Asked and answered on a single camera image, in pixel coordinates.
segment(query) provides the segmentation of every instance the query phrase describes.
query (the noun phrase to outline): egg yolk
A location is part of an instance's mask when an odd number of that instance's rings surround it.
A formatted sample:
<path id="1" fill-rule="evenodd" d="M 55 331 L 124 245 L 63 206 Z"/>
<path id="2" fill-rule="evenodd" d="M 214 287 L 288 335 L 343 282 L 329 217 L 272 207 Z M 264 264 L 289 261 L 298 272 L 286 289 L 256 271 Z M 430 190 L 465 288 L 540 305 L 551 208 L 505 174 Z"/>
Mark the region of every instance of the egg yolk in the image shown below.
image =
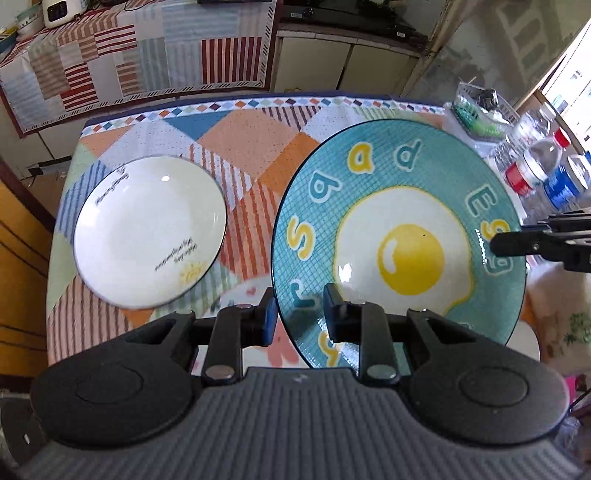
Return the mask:
<path id="1" fill-rule="evenodd" d="M 430 289 L 441 277 L 444 265 L 437 238 L 412 223 L 390 230 L 379 245 L 379 273 L 400 295 L 419 295 Z"/>

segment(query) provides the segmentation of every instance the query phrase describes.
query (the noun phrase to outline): plastic bottle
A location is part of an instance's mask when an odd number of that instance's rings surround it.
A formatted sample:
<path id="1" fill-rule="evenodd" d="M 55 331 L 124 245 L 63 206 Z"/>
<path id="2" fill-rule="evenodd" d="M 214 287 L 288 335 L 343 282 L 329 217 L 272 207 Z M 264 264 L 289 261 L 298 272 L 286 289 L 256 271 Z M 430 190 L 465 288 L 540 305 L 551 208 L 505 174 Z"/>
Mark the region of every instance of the plastic bottle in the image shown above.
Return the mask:
<path id="1" fill-rule="evenodd" d="M 577 200 L 591 195 L 591 163 L 582 155 L 570 155 L 540 185 L 535 193 L 524 199 L 527 223 L 576 209 Z"/>
<path id="2" fill-rule="evenodd" d="M 561 128 L 552 137 L 537 141 L 506 170 L 507 185 L 527 197 L 554 171 L 569 145 L 570 140 Z"/>
<path id="3" fill-rule="evenodd" d="M 524 113 L 505 139 L 490 153 L 499 172 L 503 174 L 511 164 L 538 140 L 550 134 L 556 113 L 545 103 L 537 110 Z"/>

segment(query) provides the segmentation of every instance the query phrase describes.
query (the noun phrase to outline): table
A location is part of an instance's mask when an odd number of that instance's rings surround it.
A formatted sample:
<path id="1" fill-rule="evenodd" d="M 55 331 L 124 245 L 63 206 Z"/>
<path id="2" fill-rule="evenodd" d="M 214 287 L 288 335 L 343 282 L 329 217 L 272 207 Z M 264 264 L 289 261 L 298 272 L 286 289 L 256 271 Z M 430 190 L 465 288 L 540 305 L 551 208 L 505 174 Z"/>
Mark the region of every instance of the table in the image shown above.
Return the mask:
<path id="1" fill-rule="evenodd" d="M 17 44 L 0 96 L 17 132 L 97 108 L 229 88 L 269 89 L 277 0 L 129 0 Z"/>
<path id="2" fill-rule="evenodd" d="M 213 316 L 222 307 L 257 303 L 271 285 L 271 236 L 281 196 L 299 165 L 340 130 L 378 118 L 441 128 L 444 110 L 379 98 L 280 96 L 179 101 L 151 111 L 89 121 L 64 185 L 47 287 L 47 351 L 53 364 L 173 311 Z M 72 243 L 77 216 L 92 189 L 122 163 L 172 154 L 205 168 L 228 206 L 228 228 L 212 268 L 180 298 L 149 310 L 124 310 L 82 282 Z M 201 348 L 194 373 L 200 371 Z M 273 343 L 244 353 L 250 365 L 304 367 L 281 321 Z"/>

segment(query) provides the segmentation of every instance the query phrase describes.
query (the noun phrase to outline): orange wooden cabinet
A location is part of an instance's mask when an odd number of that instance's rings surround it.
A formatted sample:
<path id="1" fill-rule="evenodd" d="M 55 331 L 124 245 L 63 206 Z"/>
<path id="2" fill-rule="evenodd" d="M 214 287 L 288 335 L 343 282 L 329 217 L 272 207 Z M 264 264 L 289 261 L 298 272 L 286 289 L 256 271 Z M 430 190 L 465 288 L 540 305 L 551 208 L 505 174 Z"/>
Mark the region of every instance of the orange wooden cabinet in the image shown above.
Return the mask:
<path id="1" fill-rule="evenodd" d="M 47 368 L 46 291 L 51 233 L 0 183 L 0 375 Z"/>

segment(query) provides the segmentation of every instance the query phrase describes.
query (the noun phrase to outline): fried egg illustration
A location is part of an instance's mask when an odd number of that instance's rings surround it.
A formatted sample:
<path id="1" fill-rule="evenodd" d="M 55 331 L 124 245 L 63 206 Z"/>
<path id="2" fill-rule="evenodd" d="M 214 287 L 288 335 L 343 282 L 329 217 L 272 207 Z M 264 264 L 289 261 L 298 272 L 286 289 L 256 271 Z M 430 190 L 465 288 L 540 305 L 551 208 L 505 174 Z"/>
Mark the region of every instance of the fried egg illustration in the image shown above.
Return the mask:
<path id="1" fill-rule="evenodd" d="M 445 315 L 472 293 L 470 245 L 456 215 L 415 187 L 391 187 L 351 207 L 335 242 L 333 275 L 346 300 L 387 313 Z"/>

